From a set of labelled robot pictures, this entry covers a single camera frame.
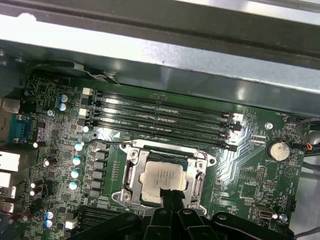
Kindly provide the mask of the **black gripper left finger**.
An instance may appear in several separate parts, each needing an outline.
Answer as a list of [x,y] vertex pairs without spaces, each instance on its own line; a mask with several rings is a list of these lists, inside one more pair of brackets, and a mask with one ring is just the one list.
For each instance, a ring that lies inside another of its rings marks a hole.
[[160,190],[161,207],[141,218],[124,212],[71,237],[72,240],[169,240],[172,233],[173,190]]

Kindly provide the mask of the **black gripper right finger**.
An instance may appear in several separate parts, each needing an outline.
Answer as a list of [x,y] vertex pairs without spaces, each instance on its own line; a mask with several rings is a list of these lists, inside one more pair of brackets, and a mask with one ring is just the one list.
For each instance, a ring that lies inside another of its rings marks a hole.
[[219,212],[211,219],[192,208],[185,208],[185,194],[172,192],[172,206],[188,240],[293,240],[294,234],[286,230],[276,232],[235,215]]

